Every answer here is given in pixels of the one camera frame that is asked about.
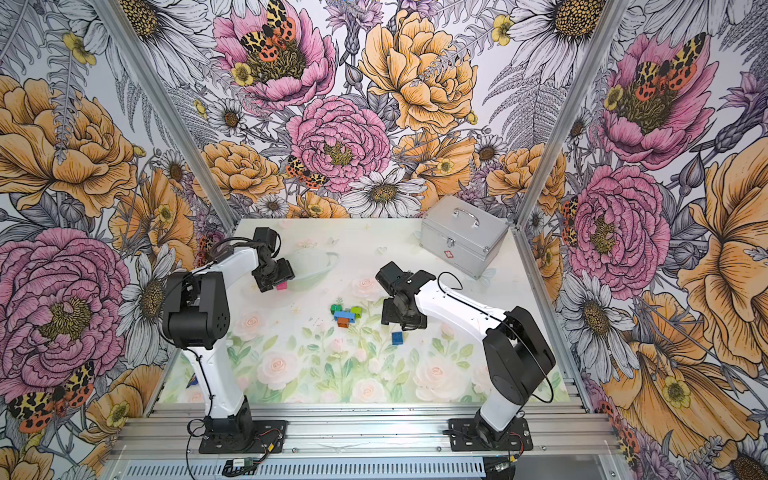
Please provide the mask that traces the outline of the blue long lego brick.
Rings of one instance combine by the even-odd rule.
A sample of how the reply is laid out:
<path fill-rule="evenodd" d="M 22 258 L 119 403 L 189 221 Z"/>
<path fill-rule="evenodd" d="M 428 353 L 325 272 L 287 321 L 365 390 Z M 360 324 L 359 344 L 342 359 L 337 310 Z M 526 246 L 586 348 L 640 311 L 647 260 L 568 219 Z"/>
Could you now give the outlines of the blue long lego brick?
<path fill-rule="evenodd" d="M 354 321 L 356 319 L 356 315 L 350 311 L 340 310 L 334 313 L 334 318 L 336 320 L 346 319 L 348 321 Z"/>

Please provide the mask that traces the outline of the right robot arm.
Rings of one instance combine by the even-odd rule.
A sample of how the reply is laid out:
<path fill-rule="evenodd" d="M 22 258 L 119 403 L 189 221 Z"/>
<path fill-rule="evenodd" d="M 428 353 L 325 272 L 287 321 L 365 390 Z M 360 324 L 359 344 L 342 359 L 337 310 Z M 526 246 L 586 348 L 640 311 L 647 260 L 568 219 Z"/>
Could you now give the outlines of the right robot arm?
<path fill-rule="evenodd" d="M 427 271 L 402 270 L 389 262 L 375 275 L 386 292 L 382 323 L 405 331 L 424 329 L 430 319 L 457 327 L 481 342 L 490 393 L 472 418 L 448 421 L 443 434 L 451 450 L 510 451 L 533 448 L 523 409 L 548 374 L 555 356 L 533 315 L 523 307 L 494 308 L 450 288 Z"/>

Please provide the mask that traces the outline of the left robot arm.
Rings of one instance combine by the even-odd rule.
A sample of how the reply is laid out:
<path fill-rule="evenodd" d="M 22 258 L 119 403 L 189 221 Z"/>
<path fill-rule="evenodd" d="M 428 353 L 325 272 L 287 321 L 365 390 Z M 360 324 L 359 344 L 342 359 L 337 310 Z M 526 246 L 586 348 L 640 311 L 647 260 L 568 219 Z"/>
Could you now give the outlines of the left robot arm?
<path fill-rule="evenodd" d="M 227 288 L 250 277 L 262 293 L 294 278 L 290 262 L 279 256 L 277 231 L 258 227 L 250 237 L 229 237 L 209 251 L 209 264 L 168 278 L 161 307 L 162 336 L 193 366 L 203 392 L 201 454 L 266 454 L 280 441 L 286 424 L 256 421 L 235 379 L 228 353 L 231 326 Z"/>

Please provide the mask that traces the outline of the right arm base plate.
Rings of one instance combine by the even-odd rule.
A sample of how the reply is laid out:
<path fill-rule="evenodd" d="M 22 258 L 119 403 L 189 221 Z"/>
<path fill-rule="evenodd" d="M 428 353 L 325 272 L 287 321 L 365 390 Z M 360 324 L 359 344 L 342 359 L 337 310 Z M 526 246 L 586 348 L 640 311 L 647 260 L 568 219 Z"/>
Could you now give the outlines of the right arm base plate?
<path fill-rule="evenodd" d="M 521 417 L 513 418 L 501 431 L 494 430 L 480 416 L 450 419 L 448 428 L 442 434 L 449 438 L 454 452 L 510 451 L 523 454 L 534 448 L 528 422 Z"/>

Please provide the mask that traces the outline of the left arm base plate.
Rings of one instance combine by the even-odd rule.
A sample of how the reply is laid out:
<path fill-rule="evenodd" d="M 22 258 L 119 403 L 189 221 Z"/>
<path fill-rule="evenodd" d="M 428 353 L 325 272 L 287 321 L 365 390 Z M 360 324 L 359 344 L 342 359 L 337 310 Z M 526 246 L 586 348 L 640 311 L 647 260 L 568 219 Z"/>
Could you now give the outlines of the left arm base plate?
<path fill-rule="evenodd" d="M 288 423 L 284 420 L 206 419 L 200 454 L 281 453 Z"/>

